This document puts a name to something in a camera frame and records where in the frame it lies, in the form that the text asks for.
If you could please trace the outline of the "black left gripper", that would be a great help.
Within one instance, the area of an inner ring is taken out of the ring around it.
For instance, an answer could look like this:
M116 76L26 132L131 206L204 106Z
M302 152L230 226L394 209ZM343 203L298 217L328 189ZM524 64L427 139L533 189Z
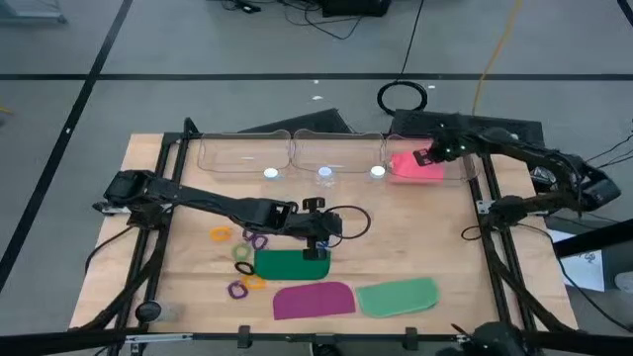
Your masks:
M342 239L339 232L329 228L342 227L342 219L337 213L322 213L321 209L325 207L323 197L303 199L302 207L303 213L292 215L291 236L302 237L306 240L307 247L303 250L305 260L325 260L327 252L318 244L327 242L332 236Z

